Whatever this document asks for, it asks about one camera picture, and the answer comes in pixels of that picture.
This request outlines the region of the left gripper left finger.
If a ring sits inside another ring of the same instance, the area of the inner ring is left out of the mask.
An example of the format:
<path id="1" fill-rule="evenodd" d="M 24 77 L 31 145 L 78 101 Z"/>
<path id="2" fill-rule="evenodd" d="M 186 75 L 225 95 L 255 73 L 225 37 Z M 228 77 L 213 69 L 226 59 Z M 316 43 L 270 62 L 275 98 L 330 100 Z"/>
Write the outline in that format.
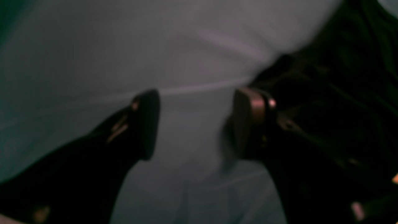
<path id="1" fill-rule="evenodd" d="M 24 224 L 108 224 L 129 170 L 155 151 L 160 95 L 140 93 L 92 132 L 1 184 L 1 215 Z"/>

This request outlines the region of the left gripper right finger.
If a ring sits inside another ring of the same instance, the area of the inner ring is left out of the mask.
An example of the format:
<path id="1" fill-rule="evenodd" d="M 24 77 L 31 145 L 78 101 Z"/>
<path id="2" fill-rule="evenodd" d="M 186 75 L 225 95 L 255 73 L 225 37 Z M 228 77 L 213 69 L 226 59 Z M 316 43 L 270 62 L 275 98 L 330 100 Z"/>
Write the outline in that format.
<path id="1" fill-rule="evenodd" d="M 364 147 L 321 149 L 257 88 L 235 90 L 232 123 L 236 154 L 267 168 L 287 223 L 397 223 L 397 159 Z"/>

